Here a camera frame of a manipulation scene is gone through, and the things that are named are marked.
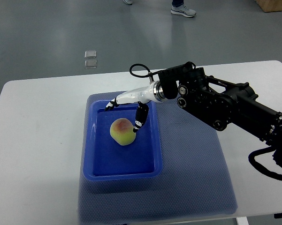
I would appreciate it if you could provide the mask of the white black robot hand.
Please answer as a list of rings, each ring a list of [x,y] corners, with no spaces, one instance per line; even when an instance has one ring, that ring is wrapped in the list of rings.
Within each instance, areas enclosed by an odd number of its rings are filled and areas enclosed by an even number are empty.
[[[138,103],[133,132],[136,133],[146,122],[150,101],[159,103],[166,101],[160,81],[151,82],[149,86],[126,91],[112,99],[105,107],[105,111],[112,110],[119,105]]]

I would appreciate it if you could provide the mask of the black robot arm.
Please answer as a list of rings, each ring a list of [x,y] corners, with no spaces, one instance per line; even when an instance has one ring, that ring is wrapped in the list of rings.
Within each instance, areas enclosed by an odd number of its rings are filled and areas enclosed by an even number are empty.
[[[282,181],[282,112],[257,102],[249,83],[206,76],[190,61],[156,74],[160,83],[141,91],[139,103],[176,99],[179,107],[217,131],[235,124],[268,145],[250,153],[249,163],[263,175]]]

